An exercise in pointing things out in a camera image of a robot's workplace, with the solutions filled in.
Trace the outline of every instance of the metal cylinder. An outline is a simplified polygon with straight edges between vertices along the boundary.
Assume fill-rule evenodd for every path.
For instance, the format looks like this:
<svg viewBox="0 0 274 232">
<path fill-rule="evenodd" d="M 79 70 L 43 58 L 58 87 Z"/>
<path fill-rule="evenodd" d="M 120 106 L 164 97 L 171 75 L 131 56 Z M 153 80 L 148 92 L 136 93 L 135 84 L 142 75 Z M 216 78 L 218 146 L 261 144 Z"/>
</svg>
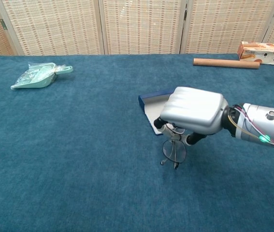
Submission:
<svg viewBox="0 0 274 232">
<path fill-rule="evenodd" d="M 268 142 L 270 139 L 274 141 L 274 108 L 251 105 L 249 103 L 245 103 L 243 108 L 245 109 L 249 119 L 254 123 L 258 130 L 266 135 L 266 138 L 260 136 L 257 130 L 251 126 L 247 119 L 245 119 L 243 114 L 240 114 L 237 125 L 245 131 L 257 136 L 258 139 L 244 133 L 239 128 L 236 130 L 235 137 L 249 142 L 273 146 Z"/>
</svg>

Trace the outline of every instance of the mint green item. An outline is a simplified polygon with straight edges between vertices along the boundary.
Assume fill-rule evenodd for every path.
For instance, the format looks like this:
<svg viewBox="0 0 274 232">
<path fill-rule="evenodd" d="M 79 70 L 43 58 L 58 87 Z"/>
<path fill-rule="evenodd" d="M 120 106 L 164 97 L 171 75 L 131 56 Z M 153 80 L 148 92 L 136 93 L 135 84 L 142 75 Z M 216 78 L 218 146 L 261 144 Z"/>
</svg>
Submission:
<svg viewBox="0 0 274 232">
<path fill-rule="evenodd" d="M 29 69 L 10 88 L 43 88 L 54 82 L 57 74 L 72 71 L 72 66 L 58 66 L 55 63 L 30 64 Z"/>
</svg>

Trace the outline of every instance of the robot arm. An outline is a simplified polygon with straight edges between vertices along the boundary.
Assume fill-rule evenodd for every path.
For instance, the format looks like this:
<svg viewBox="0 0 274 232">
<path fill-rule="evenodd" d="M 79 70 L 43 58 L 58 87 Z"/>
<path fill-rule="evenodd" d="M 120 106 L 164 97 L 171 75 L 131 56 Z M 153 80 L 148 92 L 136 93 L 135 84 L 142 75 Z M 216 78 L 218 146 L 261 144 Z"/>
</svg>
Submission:
<svg viewBox="0 0 274 232">
<path fill-rule="evenodd" d="M 274 108 L 249 103 L 229 107 L 219 93 L 177 87 L 154 121 L 160 132 L 172 138 L 168 124 L 193 132 L 184 138 L 186 145 L 226 129 L 232 137 L 274 147 Z"/>
</svg>

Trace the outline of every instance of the white object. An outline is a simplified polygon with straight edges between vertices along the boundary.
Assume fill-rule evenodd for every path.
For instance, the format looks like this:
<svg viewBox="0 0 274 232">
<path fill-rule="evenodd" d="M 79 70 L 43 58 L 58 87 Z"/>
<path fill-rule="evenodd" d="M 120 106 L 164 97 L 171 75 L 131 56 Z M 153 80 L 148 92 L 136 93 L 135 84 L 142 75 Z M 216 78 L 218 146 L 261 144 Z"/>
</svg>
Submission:
<svg viewBox="0 0 274 232">
<path fill-rule="evenodd" d="M 220 93 L 177 87 L 165 103 L 160 118 L 179 128 L 209 135 L 222 129 L 227 101 Z"/>
</svg>

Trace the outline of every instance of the teal carpet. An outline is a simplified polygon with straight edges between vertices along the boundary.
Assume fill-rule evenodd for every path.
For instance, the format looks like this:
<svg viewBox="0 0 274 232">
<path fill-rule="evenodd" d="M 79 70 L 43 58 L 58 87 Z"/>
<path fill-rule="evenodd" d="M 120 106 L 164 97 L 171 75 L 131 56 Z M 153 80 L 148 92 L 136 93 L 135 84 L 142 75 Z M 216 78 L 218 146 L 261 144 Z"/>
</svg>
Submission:
<svg viewBox="0 0 274 232">
<path fill-rule="evenodd" d="M 192 66 L 236 55 L 0 57 L 0 232 L 274 232 L 274 148 L 228 131 L 161 166 L 138 95 L 177 86 L 274 107 L 274 66 Z M 28 62 L 72 65 L 10 90 Z"/>
</svg>

